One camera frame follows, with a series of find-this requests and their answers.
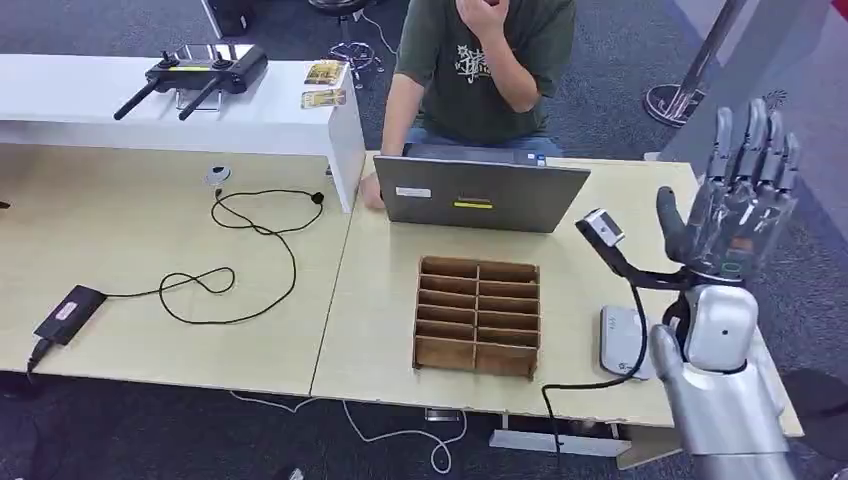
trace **charging cable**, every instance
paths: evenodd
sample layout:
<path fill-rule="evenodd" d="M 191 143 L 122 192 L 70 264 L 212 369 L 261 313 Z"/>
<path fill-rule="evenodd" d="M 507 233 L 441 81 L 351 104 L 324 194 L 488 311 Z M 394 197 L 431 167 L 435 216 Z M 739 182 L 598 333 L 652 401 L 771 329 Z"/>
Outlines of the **charging cable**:
<path fill-rule="evenodd" d="M 633 367 L 627 371 L 623 376 L 616 378 L 615 380 L 610 380 L 608 382 L 601 383 L 577 383 L 570 385 L 560 385 L 560 384 L 547 384 L 542 386 L 542 398 L 545 399 L 545 407 L 548 409 L 548 418 L 551 421 L 551 429 L 553 430 L 554 435 L 554 444 L 556 445 L 556 453 L 557 453 L 557 468 L 560 465 L 560 441 L 559 441 L 559 428 L 557 427 L 556 417 L 554 416 L 554 410 L 551 407 L 551 399 L 548 397 L 549 390 L 599 390 L 602 388 L 610 388 L 615 387 L 616 385 L 621 385 L 622 383 L 627 382 L 632 379 L 636 372 L 642 368 L 642 363 L 645 361 L 645 356 L 648 352 L 648 319 L 645 315 L 645 307 L 642 305 L 642 298 L 639 296 L 639 289 L 636 285 L 630 284 L 630 291 L 633 293 L 633 300 L 636 302 L 636 310 L 639 312 L 639 322 L 642 327 L 642 344 L 639 347 L 639 356 L 636 358 L 636 363 L 633 364 Z"/>
<path fill-rule="evenodd" d="M 315 214 L 311 217 L 311 219 L 309 221 L 307 221 L 306 223 L 304 223 L 303 225 L 300 225 L 298 227 L 285 228 L 285 229 L 281 229 L 281 230 L 272 230 L 268 227 L 259 225 L 258 223 L 254 222 L 249 217 L 247 217 L 246 215 L 242 215 L 241 213 L 237 212 L 232 207 L 228 206 L 227 203 L 226 203 L 227 200 L 232 199 L 232 198 L 236 198 L 236 197 L 256 197 L 256 196 L 269 195 L 269 194 L 274 194 L 274 193 L 294 194 L 294 195 L 302 195 L 302 196 L 308 197 L 312 201 L 312 203 L 314 205 L 316 205 L 318 208 L 317 208 Z M 243 223 L 241 223 L 241 224 L 229 224 L 229 223 L 222 222 L 217 216 L 219 209 L 226 210 L 231 215 L 233 215 L 234 217 L 241 220 Z M 254 318 L 256 318 L 260 315 L 267 313 L 272 308 L 279 305 L 283 300 L 288 298 L 288 296 L 291 295 L 291 293 L 294 291 L 294 287 L 297 284 L 297 261 L 295 259 L 294 251 L 292 251 L 291 247 L 289 246 L 288 242 L 286 241 L 284 234 L 300 232 L 302 230 L 305 230 L 306 228 L 311 226 L 313 223 L 315 223 L 318 220 L 318 218 L 321 217 L 321 215 L 323 213 L 324 213 L 324 194 L 322 194 L 321 192 L 309 193 L 309 192 L 305 192 L 303 190 L 271 189 L 271 190 L 262 190 L 262 191 L 259 191 L 259 192 L 237 192 L 237 193 L 230 193 L 230 194 L 227 194 L 227 195 L 222 195 L 222 190 L 220 188 L 215 190 L 215 203 L 212 204 L 212 209 L 210 210 L 209 214 L 212 217 L 212 220 L 218 226 L 220 226 L 222 228 L 226 228 L 226 229 L 232 229 L 232 230 L 252 230 L 259 235 L 276 238 L 277 240 L 279 240 L 283 244 L 283 247 L 285 248 L 286 253 L 288 253 L 288 256 L 291 260 L 292 280 L 291 280 L 291 283 L 289 284 L 288 289 L 286 289 L 286 291 L 283 292 L 276 300 L 271 302 L 270 305 L 268 305 L 267 307 L 265 307 L 265 308 L 263 308 L 263 309 L 261 309 L 257 312 L 254 312 L 254 313 L 251 313 L 251 314 L 248 314 L 248 315 L 243 315 L 243 316 L 233 318 L 233 319 L 230 319 L 230 320 L 202 320 L 202 321 L 198 321 L 198 320 L 190 320 L 190 319 L 187 319 L 185 317 L 180 316 L 179 314 L 174 312 L 171 309 L 171 307 L 168 305 L 168 303 L 165 301 L 165 295 L 164 295 L 165 292 L 172 290 L 174 288 L 183 286 L 183 285 L 188 284 L 188 283 L 197 283 L 204 290 L 206 290 L 207 292 L 209 292 L 211 294 L 215 294 L 215 295 L 226 293 L 226 292 L 230 291 L 236 284 L 235 270 L 233 270 L 230 267 L 219 267 L 219 268 L 210 270 L 208 272 L 202 273 L 200 275 L 190 275 L 188 273 L 183 273 L 183 272 L 169 273 L 169 274 L 165 275 L 162 278 L 162 280 L 159 282 L 159 287 L 156 288 L 156 289 L 153 289 L 153 290 L 148 290 L 148 291 L 138 292 L 138 293 L 129 293 L 129 294 L 103 293 L 102 295 L 105 296 L 107 299 L 118 299 L 118 298 L 129 299 L 129 298 L 146 297 L 148 295 L 156 294 L 156 295 L 159 296 L 159 303 L 162 305 L 162 308 L 166 312 L 168 312 L 168 314 L 171 317 L 173 317 L 175 320 L 178 320 L 182 323 L 187 323 L 187 324 L 190 324 L 190 325 L 233 325 L 233 324 L 237 324 L 237 323 L 246 322 L 248 320 L 252 320 L 252 319 L 254 319 Z M 208 276 L 215 275 L 217 273 L 223 273 L 223 272 L 226 272 L 227 274 L 229 274 L 229 277 L 230 277 L 227 286 L 225 286 L 224 288 L 220 288 L 220 289 L 212 288 L 209 285 L 207 285 L 203 280 Z M 170 283 L 173 279 L 180 279 L 180 280 L 177 281 L 176 283 Z M 71 333 L 70 336 L 73 336 L 74 334 L 76 334 L 76 331 Z M 55 344 L 55 342 L 54 342 L 53 339 L 41 338 L 41 339 L 38 340 L 38 343 L 35 345 L 35 348 L 33 349 L 32 354 L 30 355 L 29 361 L 27 361 L 27 366 L 26 366 L 27 380 L 29 381 L 29 383 L 31 385 L 35 386 L 35 381 L 34 381 L 34 378 L 33 378 L 33 370 L 35 370 L 35 368 L 38 366 L 38 364 L 44 359 L 44 357 L 47 355 L 47 352 L 50 350 L 50 348 L 54 344 Z"/>
<path fill-rule="evenodd" d="M 265 401 L 265 400 L 259 400 L 258 398 L 243 397 L 243 396 L 241 396 L 241 395 L 239 395 L 239 394 L 237 394 L 236 392 L 233 392 L 233 391 L 230 391 L 230 395 L 232 395 L 233 397 L 235 397 L 238 400 L 241 400 L 243 402 L 258 403 L 260 405 L 266 405 L 266 406 L 269 406 L 269 407 L 279 408 L 279 409 L 285 410 L 289 413 L 297 413 L 297 411 L 300 410 L 301 407 L 304 407 L 304 406 L 306 406 L 306 405 L 308 405 L 308 404 L 310 404 L 314 401 L 317 401 L 317 400 L 329 400 L 329 399 L 314 397 L 314 398 L 304 400 L 304 401 L 300 402 L 299 404 L 295 405 L 294 407 L 289 407 L 289 406 L 286 406 L 286 405 L 283 405 L 283 404 L 280 404 L 280 403 L 274 403 L 274 402 L 268 402 L 268 401 Z M 447 440 L 442 440 L 441 438 L 433 435 L 432 433 L 425 432 L 423 430 L 399 430 L 397 432 L 385 433 L 383 435 L 377 435 L 376 437 L 370 437 L 369 438 L 369 437 L 366 437 L 362 433 L 362 430 L 360 430 L 359 427 L 356 425 L 356 422 L 353 421 L 353 417 L 350 415 L 350 410 L 348 409 L 348 406 L 347 406 L 347 401 L 342 400 L 342 407 L 344 408 L 345 416 L 347 416 L 347 420 L 348 420 L 348 422 L 350 422 L 350 426 L 353 428 L 353 431 L 356 432 L 356 434 L 359 436 L 359 438 L 365 443 L 378 442 L 380 440 L 385 440 L 387 438 L 397 437 L 397 436 L 400 436 L 400 435 L 420 435 L 420 436 L 427 437 L 427 438 L 433 440 L 434 442 L 436 442 L 436 446 L 430 452 L 430 466 L 433 467 L 433 470 L 435 470 L 437 473 L 440 473 L 442 475 L 447 475 L 448 473 L 450 473 L 451 467 L 453 466 L 453 458 L 451 457 L 451 453 L 450 453 L 450 449 L 448 448 L 448 445 L 450 445 L 451 443 L 458 442 L 458 441 L 462 440 L 463 438 L 465 438 L 465 433 L 468 431 L 468 416 L 464 411 L 462 411 L 462 432 L 460 432 L 459 435 L 457 435 L 453 438 L 449 438 Z M 436 463 L 436 453 L 439 450 L 442 450 L 442 451 L 445 452 L 445 462 L 446 462 L 446 464 L 445 464 L 444 468 L 439 467 L 439 465 Z"/>
<path fill-rule="evenodd" d="M 389 42 L 386 40 L 386 36 L 383 34 L 383 27 L 381 27 L 379 23 L 377 23 L 377 22 L 375 22 L 374 20 L 371 20 L 370 18 L 368 18 L 368 16 L 367 16 L 367 15 L 365 15 L 365 10 L 362 10 L 362 18 L 363 18 L 366 22 L 368 22 L 368 23 L 370 23 L 370 24 L 372 24 L 372 25 L 375 25 L 375 26 L 377 27 L 377 30 L 379 30 L 379 31 L 380 31 L 380 40 L 382 40 L 382 41 L 383 41 L 383 45 L 385 45 L 385 46 L 386 46 L 386 49 L 389 51 L 389 53 L 391 53 L 392 55 L 394 55 L 394 56 L 396 56 L 396 57 L 397 57 L 397 50 L 394 50 L 394 49 L 391 47 L 391 45 L 389 45 Z"/>

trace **desk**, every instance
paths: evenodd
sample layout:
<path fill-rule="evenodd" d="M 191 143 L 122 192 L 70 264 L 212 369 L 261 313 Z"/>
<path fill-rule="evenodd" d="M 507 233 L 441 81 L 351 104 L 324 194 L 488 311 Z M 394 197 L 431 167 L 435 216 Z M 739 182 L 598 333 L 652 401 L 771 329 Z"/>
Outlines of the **desk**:
<path fill-rule="evenodd" d="M 672 271 L 675 267 L 663 252 L 654 212 L 656 191 L 668 185 L 677 192 L 680 204 L 689 205 L 697 188 L 695 178 L 688 164 L 549 161 L 592 170 L 583 191 L 551 235 L 392 224 L 384 214 L 363 208 L 360 198 L 312 395 L 545 416 L 543 384 L 610 380 L 611 375 L 600 369 L 597 360 L 599 312 L 606 304 L 633 305 L 633 299 L 627 282 L 609 271 L 574 222 L 594 208 L 607 208 L 627 234 L 620 247 L 633 264 Z M 373 163 L 368 160 L 364 174 L 370 171 Z M 416 276 L 423 255 L 540 266 L 541 348 L 533 381 L 412 368 Z M 675 298 L 674 293 L 642 291 L 646 311 L 654 321 Z M 777 378 L 773 365 L 770 373 Z M 628 382 L 609 390 L 552 392 L 551 399 L 559 417 L 649 427 L 634 430 L 646 437 L 656 438 L 656 427 L 668 433 L 673 426 L 658 380 Z M 787 405 L 783 426 L 788 434 L 800 435 L 788 400 Z M 673 450 L 669 442 L 666 438 L 660 443 Z M 624 462 L 620 458 L 620 465 L 644 460 L 637 457 L 631 455 Z"/>
<path fill-rule="evenodd" d="M 0 75 L 0 142 L 195 152 L 325 157 L 342 209 L 350 212 L 365 159 L 359 109 L 348 67 L 347 103 L 300 108 L 315 62 L 268 62 L 264 76 L 220 112 L 177 118 L 175 92 L 152 93 L 126 118 L 112 115 L 145 84 L 159 59 L 73 55 L 0 55 L 14 75 Z M 92 72 L 98 79 L 93 81 Z M 61 82 L 56 79 L 61 75 Z"/>
<path fill-rule="evenodd" d="M 105 148 L 0 145 L 0 369 L 22 370 L 32 332 L 77 283 L 107 293 L 154 289 L 169 272 L 231 266 L 236 287 L 219 297 L 185 286 L 166 298 L 191 319 L 252 313 L 279 297 L 291 265 L 273 237 L 212 221 L 207 170 L 233 170 L 225 192 L 303 188 L 326 195 L 323 216 L 286 235 L 297 286 L 269 313 L 238 326 L 192 326 L 153 295 L 107 301 L 37 372 L 308 395 L 350 215 L 316 158 Z M 263 225 L 299 226 L 317 207 L 273 194 L 228 202 Z M 220 218 L 235 222 L 226 212 Z M 211 278 L 226 285 L 226 274 Z"/>

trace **t-shirt graphic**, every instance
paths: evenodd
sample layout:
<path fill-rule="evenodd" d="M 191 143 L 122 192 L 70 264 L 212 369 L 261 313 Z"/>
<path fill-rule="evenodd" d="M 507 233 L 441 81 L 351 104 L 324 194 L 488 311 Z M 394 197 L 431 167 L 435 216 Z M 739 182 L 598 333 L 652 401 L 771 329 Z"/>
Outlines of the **t-shirt graphic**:
<path fill-rule="evenodd" d="M 469 85 L 473 85 L 480 77 L 492 76 L 483 50 L 470 50 L 468 45 L 457 45 L 456 53 L 459 55 L 459 60 L 454 63 L 456 73 L 465 77 Z"/>

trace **small card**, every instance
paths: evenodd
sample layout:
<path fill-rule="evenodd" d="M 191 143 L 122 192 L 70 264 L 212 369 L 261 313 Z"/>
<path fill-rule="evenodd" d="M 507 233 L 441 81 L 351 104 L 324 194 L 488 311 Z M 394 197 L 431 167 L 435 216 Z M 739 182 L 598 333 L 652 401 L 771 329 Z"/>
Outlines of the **small card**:
<path fill-rule="evenodd" d="M 334 107 L 344 105 L 346 102 L 347 93 L 344 89 L 318 90 L 303 92 L 300 97 L 300 108 Z"/>
<path fill-rule="evenodd" d="M 342 74 L 344 63 L 337 60 L 321 60 L 312 65 L 306 75 L 306 85 L 335 85 Z"/>

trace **yellow sticker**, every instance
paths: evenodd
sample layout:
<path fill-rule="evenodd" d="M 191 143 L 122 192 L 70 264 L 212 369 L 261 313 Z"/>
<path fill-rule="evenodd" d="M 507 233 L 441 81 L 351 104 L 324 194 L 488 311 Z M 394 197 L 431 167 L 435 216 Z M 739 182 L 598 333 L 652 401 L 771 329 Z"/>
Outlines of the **yellow sticker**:
<path fill-rule="evenodd" d="M 467 202 L 453 202 L 454 207 L 459 208 L 480 208 L 483 210 L 491 210 L 495 208 L 491 203 L 467 203 Z"/>
<path fill-rule="evenodd" d="M 178 72 L 208 72 L 209 67 L 171 67 L 168 70 L 175 70 Z"/>

